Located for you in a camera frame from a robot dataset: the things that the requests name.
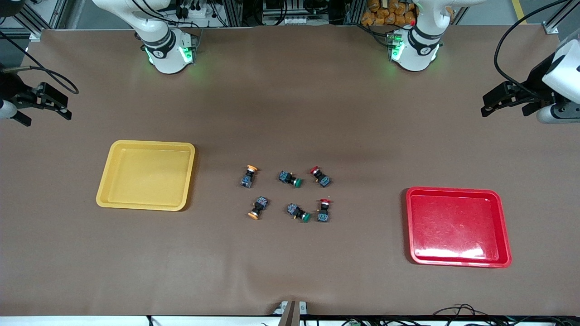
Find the aluminium frame post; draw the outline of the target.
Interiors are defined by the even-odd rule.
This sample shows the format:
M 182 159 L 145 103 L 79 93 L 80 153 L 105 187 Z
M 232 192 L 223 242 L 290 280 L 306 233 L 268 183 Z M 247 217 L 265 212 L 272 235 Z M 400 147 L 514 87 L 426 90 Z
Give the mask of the aluminium frame post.
M 59 29 L 66 25 L 68 7 L 74 0 L 24 0 L 19 13 L 0 16 L 0 32 L 8 37 L 39 41 L 45 29 Z
M 543 29 L 545 30 L 546 34 L 558 34 L 559 33 L 559 25 L 563 23 L 568 16 L 571 15 L 572 12 L 576 8 L 580 8 L 580 0 L 565 0 L 562 3 L 562 6 L 557 9 L 547 21 L 543 21 Z

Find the yellow push button switch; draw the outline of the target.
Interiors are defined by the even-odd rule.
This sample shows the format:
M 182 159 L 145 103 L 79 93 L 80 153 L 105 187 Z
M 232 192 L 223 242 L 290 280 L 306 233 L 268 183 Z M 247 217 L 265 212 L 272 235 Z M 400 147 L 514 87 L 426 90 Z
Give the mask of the yellow push button switch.
M 260 196 L 253 203 L 253 208 L 248 212 L 248 216 L 253 220 L 259 220 L 261 213 L 267 208 L 269 199 Z
M 257 171 L 259 171 L 259 169 L 255 166 L 252 165 L 247 165 L 246 171 L 244 176 L 242 176 L 242 179 L 240 181 L 240 185 L 244 188 L 251 188 L 252 184 L 253 184 L 253 178 L 255 173 L 257 173 Z

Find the black background equipment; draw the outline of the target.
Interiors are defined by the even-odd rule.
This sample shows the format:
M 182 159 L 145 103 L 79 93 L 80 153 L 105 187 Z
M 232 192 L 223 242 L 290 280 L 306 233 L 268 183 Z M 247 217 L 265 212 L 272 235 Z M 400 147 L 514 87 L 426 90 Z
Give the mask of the black background equipment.
M 360 23 L 366 0 L 243 0 L 242 25 Z

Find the yellow plastic tray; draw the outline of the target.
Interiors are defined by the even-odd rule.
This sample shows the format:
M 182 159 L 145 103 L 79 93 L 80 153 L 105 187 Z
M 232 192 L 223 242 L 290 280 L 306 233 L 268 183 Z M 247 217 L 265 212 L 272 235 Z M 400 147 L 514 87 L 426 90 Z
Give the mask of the yellow plastic tray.
M 191 143 L 118 140 L 110 146 L 96 203 L 177 212 L 186 206 L 196 149 Z

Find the green push button switch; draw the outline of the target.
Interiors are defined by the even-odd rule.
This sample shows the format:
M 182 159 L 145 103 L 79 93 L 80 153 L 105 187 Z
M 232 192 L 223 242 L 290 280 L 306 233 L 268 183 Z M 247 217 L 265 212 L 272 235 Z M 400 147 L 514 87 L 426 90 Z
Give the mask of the green push button switch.
M 304 211 L 300 206 L 294 203 L 290 203 L 287 206 L 286 212 L 293 217 L 293 219 L 298 219 L 303 221 L 304 223 L 310 220 L 310 212 Z
M 299 188 L 302 185 L 302 179 L 294 177 L 292 173 L 284 170 L 279 173 L 278 180 L 284 184 L 290 184 L 295 188 Z

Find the brown table mat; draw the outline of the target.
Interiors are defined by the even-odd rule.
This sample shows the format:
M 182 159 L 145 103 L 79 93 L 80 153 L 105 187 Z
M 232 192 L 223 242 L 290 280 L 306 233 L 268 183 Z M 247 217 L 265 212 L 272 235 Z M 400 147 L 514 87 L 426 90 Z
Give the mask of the brown table mat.
M 172 76 L 132 31 L 46 31 L 29 52 L 79 94 L 72 120 L 29 110 L 31 127 L 0 122 L 0 316 L 257 315 L 292 299 L 342 316 L 461 303 L 580 314 L 580 124 L 518 108 L 481 117 L 505 29 L 452 27 L 417 73 L 356 27 L 211 29 Z M 195 147 L 183 209 L 97 205 L 118 140 Z M 247 165 L 259 169 L 251 188 Z M 302 185 L 280 182 L 283 170 Z M 404 202 L 416 186 L 499 194 L 511 265 L 412 262 Z

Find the red plastic tray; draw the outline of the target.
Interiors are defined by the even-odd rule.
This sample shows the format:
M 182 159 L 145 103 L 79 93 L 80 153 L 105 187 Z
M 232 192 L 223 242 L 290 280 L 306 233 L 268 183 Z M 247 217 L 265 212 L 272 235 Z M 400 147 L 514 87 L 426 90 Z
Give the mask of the red plastic tray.
M 509 236 L 500 196 L 473 188 L 406 191 L 409 252 L 417 264 L 508 268 Z

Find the orange packets pile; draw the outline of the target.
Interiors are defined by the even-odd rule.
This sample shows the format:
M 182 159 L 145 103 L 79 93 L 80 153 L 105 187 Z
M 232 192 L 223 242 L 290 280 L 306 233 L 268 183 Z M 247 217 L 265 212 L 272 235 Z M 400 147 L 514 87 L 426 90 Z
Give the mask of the orange packets pile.
M 418 6 L 412 0 L 365 0 L 365 4 L 360 20 L 364 26 L 413 26 L 419 13 Z

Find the grey metal table clamp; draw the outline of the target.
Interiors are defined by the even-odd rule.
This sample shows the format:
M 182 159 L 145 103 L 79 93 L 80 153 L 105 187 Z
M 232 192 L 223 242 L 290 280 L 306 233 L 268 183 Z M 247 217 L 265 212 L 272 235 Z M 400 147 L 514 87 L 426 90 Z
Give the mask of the grey metal table clamp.
M 273 312 L 280 317 L 277 326 L 303 326 L 302 316 L 307 315 L 307 302 L 305 301 L 282 301 Z

